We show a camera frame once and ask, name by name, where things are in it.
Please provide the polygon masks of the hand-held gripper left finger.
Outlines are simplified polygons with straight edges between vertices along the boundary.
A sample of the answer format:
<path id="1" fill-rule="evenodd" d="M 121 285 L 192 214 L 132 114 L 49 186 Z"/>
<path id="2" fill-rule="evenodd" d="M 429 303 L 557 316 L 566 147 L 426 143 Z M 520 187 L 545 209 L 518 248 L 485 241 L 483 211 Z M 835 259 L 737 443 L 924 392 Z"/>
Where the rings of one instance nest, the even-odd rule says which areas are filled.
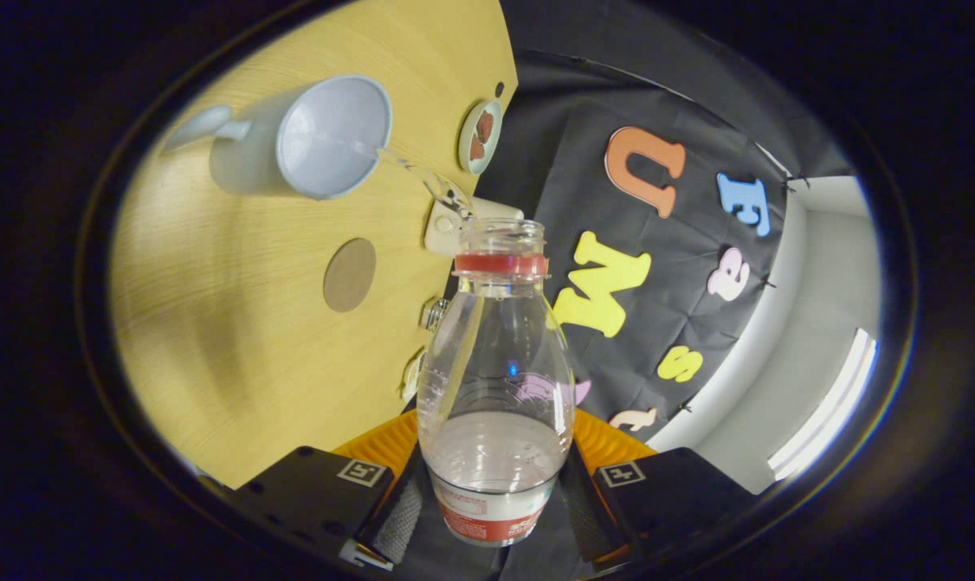
<path id="1" fill-rule="evenodd" d="M 233 503 L 323 558 L 394 570 L 420 519 L 414 411 L 335 451 L 299 446 L 234 490 Z"/>

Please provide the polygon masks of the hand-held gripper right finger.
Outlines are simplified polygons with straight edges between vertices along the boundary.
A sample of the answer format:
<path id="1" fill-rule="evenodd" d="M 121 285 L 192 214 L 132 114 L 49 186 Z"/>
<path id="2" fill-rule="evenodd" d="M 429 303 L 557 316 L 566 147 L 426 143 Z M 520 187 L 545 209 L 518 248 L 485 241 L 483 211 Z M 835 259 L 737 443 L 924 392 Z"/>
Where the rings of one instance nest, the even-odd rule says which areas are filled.
<path id="1" fill-rule="evenodd" d="M 758 501 L 690 448 L 657 453 L 584 411 L 560 482 L 575 545 L 592 566 L 697 550 Z"/>

